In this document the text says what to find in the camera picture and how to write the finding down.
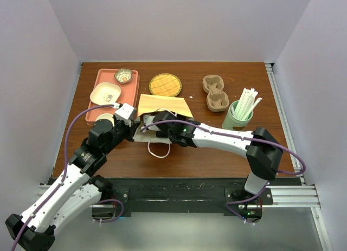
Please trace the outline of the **brown paper bag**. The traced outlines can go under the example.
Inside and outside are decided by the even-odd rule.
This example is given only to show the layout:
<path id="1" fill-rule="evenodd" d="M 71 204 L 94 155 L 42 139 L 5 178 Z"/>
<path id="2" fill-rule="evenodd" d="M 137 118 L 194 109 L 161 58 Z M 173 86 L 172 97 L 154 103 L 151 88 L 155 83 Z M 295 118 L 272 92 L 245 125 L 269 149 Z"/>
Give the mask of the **brown paper bag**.
<path id="1" fill-rule="evenodd" d="M 170 150 L 167 151 L 166 155 L 158 156 L 151 151 L 150 145 L 154 143 L 162 143 L 162 144 L 171 145 L 170 140 L 168 138 L 157 138 L 156 131 L 147 130 L 143 123 L 143 116 L 145 114 L 151 114 L 155 116 L 157 113 L 161 111 L 168 111 L 169 113 L 172 113 L 172 114 L 180 114 L 184 116 L 184 119 L 188 119 L 188 120 L 193 120 L 194 118 L 184 98 L 159 96 L 159 95 L 147 95 L 147 94 L 140 95 L 138 111 L 137 111 L 138 113 L 137 120 L 141 121 L 141 124 L 136 131 L 136 134 L 134 136 L 134 141 L 147 143 L 148 152 L 156 158 L 163 159 L 163 158 L 166 158 L 167 155 L 169 155 Z"/>

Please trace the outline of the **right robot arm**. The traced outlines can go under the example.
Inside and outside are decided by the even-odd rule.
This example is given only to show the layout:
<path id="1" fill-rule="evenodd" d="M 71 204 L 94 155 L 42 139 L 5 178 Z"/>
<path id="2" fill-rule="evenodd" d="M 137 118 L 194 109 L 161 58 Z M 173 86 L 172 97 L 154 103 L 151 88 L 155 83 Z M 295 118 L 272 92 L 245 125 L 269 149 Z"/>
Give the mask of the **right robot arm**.
<path id="1" fill-rule="evenodd" d="M 182 147 L 213 148 L 228 151 L 247 159 L 250 173 L 242 189 L 242 199 L 249 204 L 261 197 L 261 189 L 276 178 L 283 150 L 264 128 L 255 131 L 231 131 L 211 127 L 162 111 L 155 115 L 150 130 L 159 138 Z"/>

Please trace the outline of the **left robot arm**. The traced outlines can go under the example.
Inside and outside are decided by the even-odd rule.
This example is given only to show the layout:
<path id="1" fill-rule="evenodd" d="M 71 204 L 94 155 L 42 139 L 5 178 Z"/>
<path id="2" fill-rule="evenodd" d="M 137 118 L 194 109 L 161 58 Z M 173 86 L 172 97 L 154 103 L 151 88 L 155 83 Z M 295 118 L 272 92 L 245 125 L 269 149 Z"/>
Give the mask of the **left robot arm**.
<path id="1" fill-rule="evenodd" d="M 13 247 L 48 250 L 58 233 L 81 212 L 98 202 L 111 201 L 112 184 L 95 173 L 116 146 L 133 140 L 138 126 L 131 120 L 97 121 L 49 189 L 23 213 L 7 218 Z"/>

